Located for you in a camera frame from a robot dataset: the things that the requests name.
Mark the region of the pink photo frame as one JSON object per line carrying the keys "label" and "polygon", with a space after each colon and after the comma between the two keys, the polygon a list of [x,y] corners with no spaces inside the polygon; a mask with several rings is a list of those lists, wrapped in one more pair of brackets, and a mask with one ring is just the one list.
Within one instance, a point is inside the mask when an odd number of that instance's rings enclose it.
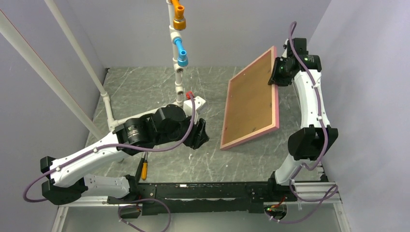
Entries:
{"label": "pink photo frame", "polygon": [[229,80],[221,150],[279,129],[278,86],[268,84],[276,56],[272,46]]}

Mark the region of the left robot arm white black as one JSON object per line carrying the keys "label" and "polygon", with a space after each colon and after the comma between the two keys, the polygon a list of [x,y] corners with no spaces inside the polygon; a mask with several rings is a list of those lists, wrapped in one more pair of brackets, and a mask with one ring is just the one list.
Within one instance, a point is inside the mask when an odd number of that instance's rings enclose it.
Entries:
{"label": "left robot arm white black", "polygon": [[184,144],[198,149],[209,140],[206,121],[199,117],[203,104],[185,101],[183,107],[174,104],[155,112],[130,118],[96,143],[64,158],[41,159],[41,172],[47,180],[42,183],[43,197],[55,205],[72,203],[86,196],[109,196],[127,203],[136,201],[141,193],[138,183],[142,177],[145,158],[135,175],[104,177],[92,171],[112,161],[138,153],[163,151],[162,144]]}

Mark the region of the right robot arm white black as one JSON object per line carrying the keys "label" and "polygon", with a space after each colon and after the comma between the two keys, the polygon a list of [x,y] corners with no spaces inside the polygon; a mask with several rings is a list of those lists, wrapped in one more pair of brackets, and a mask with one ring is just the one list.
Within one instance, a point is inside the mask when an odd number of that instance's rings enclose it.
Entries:
{"label": "right robot arm white black", "polygon": [[284,185],[293,183],[302,168],[314,170],[338,138],[338,130],[331,126],[323,103],[320,57],[308,53],[305,38],[287,39],[283,47],[282,56],[274,60],[268,84],[278,87],[295,85],[301,128],[289,137],[289,153],[273,173],[275,182],[266,188],[268,198],[273,201],[284,196]]}

